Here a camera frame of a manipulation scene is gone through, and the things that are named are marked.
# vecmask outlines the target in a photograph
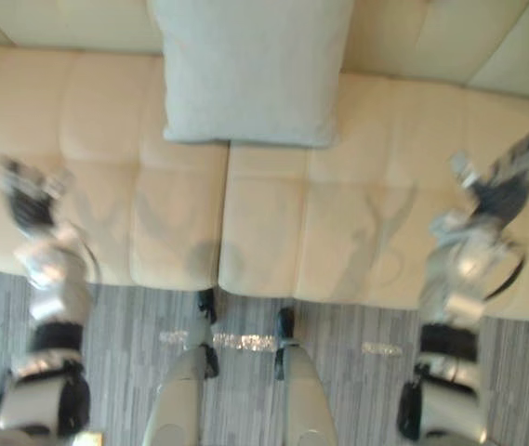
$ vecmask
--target leather sofa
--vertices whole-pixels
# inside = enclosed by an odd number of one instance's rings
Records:
[[[308,149],[163,140],[143,2],[0,1],[0,155],[74,173],[61,212],[107,283],[415,308],[429,223],[469,205],[448,158],[485,168],[529,131],[529,5],[489,5],[357,1],[339,139]],[[529,207],[511,229],[529,247]],[[0,271],[20,243],[0,196]],[[529,320],[529,260],[488,312]]]

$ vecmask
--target light blue pillow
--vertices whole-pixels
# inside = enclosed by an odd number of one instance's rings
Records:
[[[154,0],[165,139],[325,146],[353,0]]]

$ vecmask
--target robot leg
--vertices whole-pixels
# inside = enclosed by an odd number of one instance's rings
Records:
[[[210,330],[211,321],[216,320],[212,290],[200,293],[199,309],[186,351],[176,359],[160,386],[143,446],[198,445],[204,381],[218,375]]]
[[[324,388],[308,353],[293,339],[294,312],[278,314],[275,377],[285,382],[285,446],[336,446],[337,431]]]

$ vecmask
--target gray carpet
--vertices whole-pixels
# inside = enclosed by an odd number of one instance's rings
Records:
[[[26,348],[28,285],[0,274],[0,371]],[[206,385],[204,446],[281,444],[283,387],[272,379],[272,328],[290,300],[218,297],[220,378]],[[194,296],[105,287],[86,329],[91,428],[105,444],[140,445],[155,390],[181,352]],[[297,303],[341,445],[396,446],[398,398],[417,343],[414,312]],[[484,377],[492,437],[529,445],[529,322],[486,320]]]

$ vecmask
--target robotic arm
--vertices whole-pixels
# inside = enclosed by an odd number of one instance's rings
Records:
[[[432,223],[438,245],[419,299],[420,351],[397,425],[405,438],[425,445],[494,444],[481,392],[480,321],[486,303],[510,287],[524,265],[524,249],[505,227],[529,199],[529,135],[494,162],[487,179],[462,153],[452,167],[476,207],[470,216],[452,211]],[[516,266],[511,273],[504,268],[502,280],[499,267],[510,257]]]
[[[90,392],[81,355],[91,306],[87,248],[78,229],[56,224],[53,216],[68,179],[3,161],[0,184],[28,238],[16,256],[33,287],[33,328],[26,356],[0,386],[0,446],[62,444],[88,422]]]

